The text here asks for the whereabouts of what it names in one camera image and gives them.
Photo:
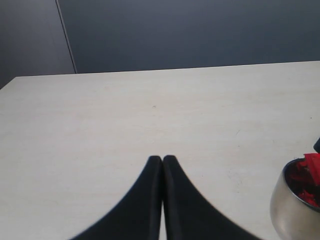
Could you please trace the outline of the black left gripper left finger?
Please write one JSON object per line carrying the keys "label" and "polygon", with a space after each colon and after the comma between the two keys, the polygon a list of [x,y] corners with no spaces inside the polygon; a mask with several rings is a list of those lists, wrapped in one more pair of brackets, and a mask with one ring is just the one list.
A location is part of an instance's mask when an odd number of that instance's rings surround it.
{"label": "black left gripper left finger", "polygon": [[158,240],[163,200],[163,162],[150,156],[126,195],[74,240]]}

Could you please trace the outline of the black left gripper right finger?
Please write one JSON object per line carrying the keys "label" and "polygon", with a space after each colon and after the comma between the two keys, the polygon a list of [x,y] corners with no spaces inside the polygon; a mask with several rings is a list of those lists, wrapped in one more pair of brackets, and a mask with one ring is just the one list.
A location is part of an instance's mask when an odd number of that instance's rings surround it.
{"label": "black left gripper right finger", "polygon": [[168,240],[256,240],[213,207],[196,189],[174,155],[163,158],[163,196]]}

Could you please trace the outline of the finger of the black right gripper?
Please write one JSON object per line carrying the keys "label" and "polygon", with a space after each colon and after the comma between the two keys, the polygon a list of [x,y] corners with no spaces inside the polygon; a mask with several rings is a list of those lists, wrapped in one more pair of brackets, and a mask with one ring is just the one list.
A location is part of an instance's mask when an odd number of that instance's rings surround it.
{"label": "finger of the black right gripper", "polygon": [[313,149],[317,152],[320,153],[320,138],[315,142],[313,145]]}

